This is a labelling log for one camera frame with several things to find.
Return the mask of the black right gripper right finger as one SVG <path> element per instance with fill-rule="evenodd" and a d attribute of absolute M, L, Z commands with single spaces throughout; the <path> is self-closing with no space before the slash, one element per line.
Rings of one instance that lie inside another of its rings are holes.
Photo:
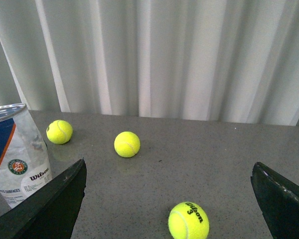
<path fill-rule="evenodd" d="M 272 237 L 299 239 L 299 186 L 261 162 L 251 184 Z"/>

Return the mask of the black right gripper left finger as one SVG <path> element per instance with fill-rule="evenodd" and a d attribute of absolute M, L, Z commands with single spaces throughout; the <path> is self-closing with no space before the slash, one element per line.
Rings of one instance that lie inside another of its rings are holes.
<path fill-rule="evenodd" d="M 0 239 L 69 239 L 85 196 L 83 159 L 0 217 Z"/>

